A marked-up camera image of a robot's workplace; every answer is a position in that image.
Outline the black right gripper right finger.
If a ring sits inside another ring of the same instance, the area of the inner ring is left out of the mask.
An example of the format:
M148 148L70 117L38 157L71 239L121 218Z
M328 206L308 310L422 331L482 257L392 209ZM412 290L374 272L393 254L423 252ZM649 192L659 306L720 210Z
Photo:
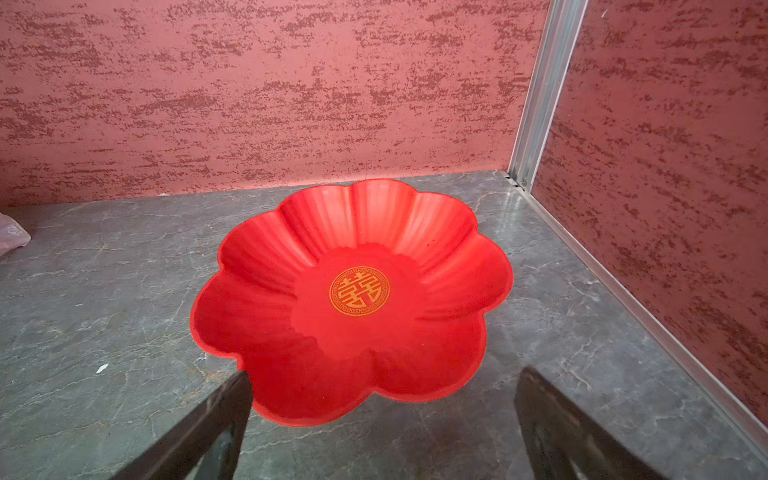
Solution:
M515 408L536 479L661 479L537 370L521 371Z

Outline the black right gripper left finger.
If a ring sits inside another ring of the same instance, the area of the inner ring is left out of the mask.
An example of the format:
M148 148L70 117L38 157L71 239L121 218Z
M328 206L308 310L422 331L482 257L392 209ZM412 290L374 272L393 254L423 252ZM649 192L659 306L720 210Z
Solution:
M231 479L252 407L248 375L239 372L113 475L115 479Z

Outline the pink plastic bag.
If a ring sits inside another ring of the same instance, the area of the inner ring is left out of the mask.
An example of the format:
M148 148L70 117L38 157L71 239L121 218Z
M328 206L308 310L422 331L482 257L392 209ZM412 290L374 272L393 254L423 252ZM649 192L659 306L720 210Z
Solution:
M13 218L0 214L0 256L10 251L25 247L31 235Z

